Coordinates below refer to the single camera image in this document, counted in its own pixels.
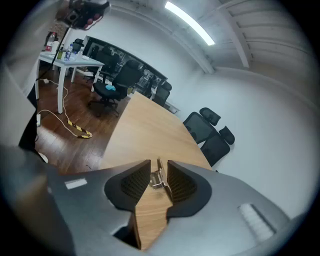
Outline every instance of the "ceiling light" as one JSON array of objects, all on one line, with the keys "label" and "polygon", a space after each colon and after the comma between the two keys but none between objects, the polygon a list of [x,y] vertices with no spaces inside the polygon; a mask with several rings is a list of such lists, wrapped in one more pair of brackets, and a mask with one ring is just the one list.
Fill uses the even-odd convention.
[{"label": "ceiling light", "polygon": [[191,18],[179,7],[175,6],[171,2],[166,2],[165,8],[173,12],[175,15],[179,16],[186,23],[188,23],[189,26],[193,28],[200,35],[200,37],[203,38],[203,40],[208,44],[208,46],[212,46],[215,44],[210,35],[208,35],[208,33],[193,18]]}]

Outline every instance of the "wooden table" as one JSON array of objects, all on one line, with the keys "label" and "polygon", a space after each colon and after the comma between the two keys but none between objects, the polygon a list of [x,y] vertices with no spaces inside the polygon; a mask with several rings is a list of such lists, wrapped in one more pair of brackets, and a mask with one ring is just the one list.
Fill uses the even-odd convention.
[{"label": "wooden table", "polygon": [[[151,172],[154,172],[158,168],[158,157],[161,157],[166,174],[168,160],[211,170],[205,156],[178,117],[135,92],[110,138],[100,168],[150,159]],[[146,188],[135,207],[143,250],[166,227],[166,212],[170,206],[171,201],[163,188]]]}]

